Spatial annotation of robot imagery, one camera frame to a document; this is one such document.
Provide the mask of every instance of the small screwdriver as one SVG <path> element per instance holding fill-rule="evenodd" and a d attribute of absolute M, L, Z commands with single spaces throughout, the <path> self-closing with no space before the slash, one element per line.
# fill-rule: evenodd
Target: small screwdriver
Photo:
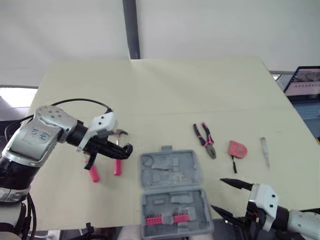
<path fill-rule="evenodd" d="M 269 150 L 268 150 L 268 147 L 267 147 L 266 138 L 265 137 L 261 137 L 260 141 L 261 141 L 261 146 L 262 146 L 262 152 L 263 152 L 264 159 L 266 161 L 267 166 L 270 168 Z"/>

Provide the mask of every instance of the plastic tool case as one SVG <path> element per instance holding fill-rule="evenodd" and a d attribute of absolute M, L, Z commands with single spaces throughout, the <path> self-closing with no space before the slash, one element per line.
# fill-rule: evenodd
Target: plastic tool case
<path fill-rule="evenodd" d="M 144 240 L 158 240 L 214 231 L 202 174 L 192 150 L 145 153 L 140 158 L 142 195 L 141 233 Z"/>

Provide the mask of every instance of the white wall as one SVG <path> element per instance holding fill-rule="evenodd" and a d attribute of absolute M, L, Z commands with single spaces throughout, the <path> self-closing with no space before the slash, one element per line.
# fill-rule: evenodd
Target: white wall
<path fill-rule="evenodd" d="M 55 60 L 108 58 L 128 58 L 122 1 L 0 1 L 0 85 L 38 86 Z"/>
<path fill-rule="evenodd" d="M 142 58 L 258 56 L 320 65 L 320 0 L 137 0 Z"/>

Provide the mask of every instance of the table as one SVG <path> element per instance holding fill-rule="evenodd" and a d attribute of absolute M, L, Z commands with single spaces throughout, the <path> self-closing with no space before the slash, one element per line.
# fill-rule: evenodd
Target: table
<path fill-rule="evenodd" d="M 31 185 L 39 230 L 135 225 L 141 222 L 139 158 L 162 145 L 196 152 L 208 201 L 243 216 L 249 192 L 219 181 L 238 178 L 270 184 L 279 204 L 309 209 L 320 203 L 320 148 L 263 62 L 255 57 L 143 59 L 57 62 L 39 86 L 31 109 L 70 98 L 110 105 L 119 128 L 129 132 L 131 157 L 122 176 L 114 161 L 99 155 L 101 182 L 84 170 L 84 157 L 69 144 L 58 144 Z M 88 102 L 60 106 L 86 126 L 104 109 Z M 192 124 L 205 121 L 217 159 L 209 158 Z M 265 137 L 271 168 L 262 154 Z M 230 140 L 246 145 L 233 173 Z M 219 215 L 212 211 L 213 218 Z"/>

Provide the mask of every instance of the pliers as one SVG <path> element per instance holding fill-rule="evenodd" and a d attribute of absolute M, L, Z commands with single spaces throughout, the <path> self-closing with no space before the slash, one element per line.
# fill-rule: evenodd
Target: pliers
<path fill-rule="evenodd" d="M 201 125 L 206 133 L 207 140 L 205 140 L 205 138 L 203 136 L 201 136 L 201 134 L 197 128 L 197 124 L 193 124 L 193 130 L 195 132 L 195 135 L 199 138 L 201 145 L 205 147 L 209 156 L 212 159 L 215 159 L 217 157 L 216 150 L 213 147 L 213 144 L 215 142 L 212 140 L 212 137 L 211 137 L 211 134 L 210 134 L 210 131 L 209 131 L 207 124 L 205 122 L 202 122 Z"/>

